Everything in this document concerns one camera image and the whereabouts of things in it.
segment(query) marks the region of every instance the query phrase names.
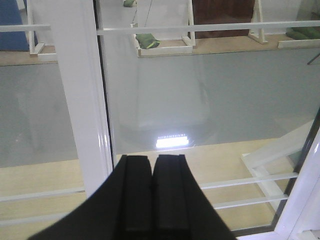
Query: white frame stand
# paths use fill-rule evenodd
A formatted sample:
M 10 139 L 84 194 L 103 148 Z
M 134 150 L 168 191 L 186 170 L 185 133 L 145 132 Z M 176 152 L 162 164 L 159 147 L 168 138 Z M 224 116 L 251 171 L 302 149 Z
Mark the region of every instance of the white frame stand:
M 33 18 L 33 9 L 31 0 L 26 0 L 26 14 L 28 19 L 28 25 L 34 24 L 34 18 Z M 38 44 L 35 44 L 35 31 L 28 31 L 28 38 L 29 38 L 29 51 L 30 55 L 36 55 L 38 57 L 38 60 L 41 62 L 51 62 L 51 61 L 57 61 L 57 54 L 56 53 L 41 53 L 41 51 L 45 47 L 44 42 L 38 42 Z
M 189 25 L 194 25 L 194 12 L 192 6 L 192 0 L 187 0 L 187 11 Z M 137 24 L 131 24 L 132 28 L 138 27 Z M 132 35 L 134 46 L 138 57 L 151 57 L 151 56 L 169 56 L 169 55 L 179 55 L 179 54 L 191 54 L 193 52 L 194 46 L 196 46 L 196 36 L 195 32 L 190 32 L 190 37 L 182 36 L 181 39 L 185 43 L 185 46 L 163 46 L 155 47 L 149 49 L 143 49 L 140 47 L 138 40 L 136 39 L 136 34 Z
M 320 47 L 320 39 L 283 40 L 278 42 L 278 49 L 318 47 Z
M 262 5 L 261 0 L 256 0 L 254 2 L 253 7 L 253 16 L 252 16 L 252 23 L 262 23 L 264 21 L 263 15 L 262 15 Z M 248 37 L 257 41 L 260 44 L 266 44 L 268 41 L 265 38 L 265 30 L 263 28 L 258 29 L 258 32 L 255 32 L 255 30 L 250 29 Z
M 254 152 L 243 154 L 241 159 L 251 175 L 254 178 L 268 176 L 270 173 L 265 168 L 265 164 L 280 158 L 286 158 L 287 156 L 300 151 L 305 144 L 312 124 L 313 120 Z M 284 194 L 275 181 L 265 181 L 257 184 L 266 197 Z M 278 200 L 270 202 L 275 211 L 277 211 L 279 203 L 280 201 Z

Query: white window frame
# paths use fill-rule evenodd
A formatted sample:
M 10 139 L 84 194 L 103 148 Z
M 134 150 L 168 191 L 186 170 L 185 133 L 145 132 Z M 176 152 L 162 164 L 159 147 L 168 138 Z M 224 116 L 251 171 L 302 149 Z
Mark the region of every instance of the white window frame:
M 110 136 L 107 122 L 102 71 L 97 34 L 118 30 L 96 31 L 92 0 L 43 0 L 46 4 L 66 101 L 69 109 L 78 158 L 88 196 L 100 186 L 112 171 Z M 320 21 L 278 22 L 258 27 L 319 26 Z M 223 30 L 221 24 L 188 26 L 187 31 Z M 225 29 L 243 28 L 239 23 L 225 24 Z M 0 26 L 1 31 L 10 27 Z M 47 25 L 15 26 L 16 31 L 48 29 Z M 129 33 L 132 29 L 122 29 Z M 143 33 L 150 29 L 139 28 Z M 239 240 L 298 240 L 297 234 L 320 229 L 320 132 L 317 133 L 305 163 L 296 180 L 274 231 L 238 237 Z

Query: white mullion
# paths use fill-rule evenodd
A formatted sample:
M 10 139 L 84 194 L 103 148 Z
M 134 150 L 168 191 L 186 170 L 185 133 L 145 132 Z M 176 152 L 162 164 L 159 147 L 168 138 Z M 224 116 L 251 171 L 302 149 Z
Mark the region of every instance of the white mullion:
M 255 184 L 255 183 L 261 183 L 266 181 L 293 179 L 297 177 L 298 177 L 298 173 L 290 172 L 290 173 L 275 174 L 275 175 L 268 175 L 268 176 L 262 176 L 262 177 L 248 177 L 248 178 L 242 178 L 242 179 L 208 182 L 208 183 L 200 184 L 200 188 L 202 190 L 216 189 L 216 188 L 224 188 L 224 187 L 237 186 L 237 185 Z
M 222 202 L 213 204 L 212 206 L 214 209 L 228 209 L 228 208 L 235 208 L 235 207 L 241 207 L 241 206 L 247 206 L 247 205 L 253 205 L 253 204 L 263 204 L 263 203 L 269 203 L 273 201 L 280 201 L 280 200 L 286 200 L 288 199 L 288 195 L 276 195 L 276 196 L 269 196 L 269 197 L 257 197 L 257 198 L 251 198 L 251 199 L 245 199 L 245 200 L 239 200 L 239 201 L 228 201 L 228 202 Z
M 43 221 L 50 221 L 50 220 L 59 220 L 68 214 L 69 212 L 63 212 L 63 213 L 56 213 L 56 214 L 49 214 L 49 215 L 3 220 L 3 221 L 0 221 L 0 227 L 17 225 L 17 224 L 36 223 L 36 222 L 43 222 Z
M 269 21 L 269 22 L 244 22 L 244 23 L 222 23 L 222 24 L 201 24 L 186 26 L 155 26 L 155 27 L 110 27 L 98 29 L 97 35 L 107 34 L 147 34 L 147 33 L 172 33 L 176 31 L 206 32 L 243 29 L 280 29 L 292 27 L 318 27 L 320 20 L 306 21 Z
M 39 198 L 46 198 L 46 197 L 53 197 L 53 196 L 77 194 L 77 193 L 83 193 L 83 192 L 85 192 L 85 188 L 82 186 L 82 187 L 74 187 L 74 188 L 54 190 L 54 191 L 42 191 L 42 192 L 34 192 L 34 193 L 28 193 L 28 194 L 3 196 L 3 197 L 0 197 L 0 202 L 39 199 Z
M 0 25 L 0 33 L 50 30 L 49 24 Z

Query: white easel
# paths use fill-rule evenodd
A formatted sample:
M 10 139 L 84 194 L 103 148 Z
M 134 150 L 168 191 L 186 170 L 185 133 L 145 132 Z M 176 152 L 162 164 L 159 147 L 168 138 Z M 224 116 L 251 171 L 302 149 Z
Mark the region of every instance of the white easel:
M 252 23 L 262 23 L 264 21 L 262 15 L 261 0 L 255 0 L 253 7 Z M 257 41 L 260 44 L 266 44 L 268 41 L 265 38 L 265 30 L 260 28 L 258 30 L 250 29 L 248 37 Z
M 34 24 L 34 18 L 33 18 L 33 8 L 31 0 L 26 0 L 26 14 L 28 19 L 28 24 L 32 25 Z M 38 42 L 38 44 L 35 44 L 35 31 L 29 31 L 28 32 L 28 38 L 29 38 L 29 51 L 30 55 L 36 55 L 38 57 L 38 60 L 41 62 L 50 62 L 50 61 L 57 61 L 57 54 L 56 53 L 41 53 L 41 51 L 45 47 L 44 42 Z
M 242 160 L 251 175 L 253 177 L 268 176 L 270 173 L 265 168 L 266 164 L 300 151 L 305 144 L 312 124 L 313 120 L 254 152 L 243 154 Z M 275 181 L 259 182 L 258 186 L 266 197 L 284 194 Z M 270 202 L 275 211 L 277 211 L 279 203 L 280 201 Z
M 182 20 L 182 23 L 165 23 L 165 24 L 170 24 L 170 25 L 194 25 L 194 14 L 193 14 L 193 6 L 192 6 L 192 0 L 185 0 L 186 3 L 186 12 L 185 15 L 187 16 L 186 19 Z M 148 7 L 140 7 L 142 4 L 144 4 L 142 1 L 139 1 L 137 4 L 137 16 L 138 16 L 138 24 L 131 24 L 131 27 L 144 27 L 146 23 L 148 22 L 148 27 L 152 26 L 161 26 L 163 25 L 163 21 L 161 19 L 161 16 L 152 16 L 152 13 L 149 15 L 149 11 L 151 9 L 151 3 L 148 3 Z M 168 33 L 167 35 L 165 34 L 155 34 L 154 37 L 158 40 L 166 40 L 168 42 L 174 41 L 174 40 L 182 40 L 185 45 L 179 45 L 179 46 L 159 46 L 156 48 L 150 48 L 150 49 L 142 49 L 136 40 L 136 35 L 133 34 L 133 41 L 134 45 L 137 51 L 138 57 L 143 57 L 143 56 L 159 56 L 159 55 L 178 55 L 178 54 L 191 54 L 193 51 L 193 47 L 196 45 L 196 37 L 195 37 L 195 32 L 190 32 L 190 37 L 188 36 L 188 33 L 181 33 L 179 35 L 177 34 L 172 34 Z

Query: blue panel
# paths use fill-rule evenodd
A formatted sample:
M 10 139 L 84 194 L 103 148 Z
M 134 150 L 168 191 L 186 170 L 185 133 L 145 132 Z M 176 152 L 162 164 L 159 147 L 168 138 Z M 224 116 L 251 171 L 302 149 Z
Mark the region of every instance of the blue panel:
M 16 0 L 0 0 L 0 25 L 21 25 L 22 19 Z M 1 32 L 0 50 L 29 51 L 25 32 Z

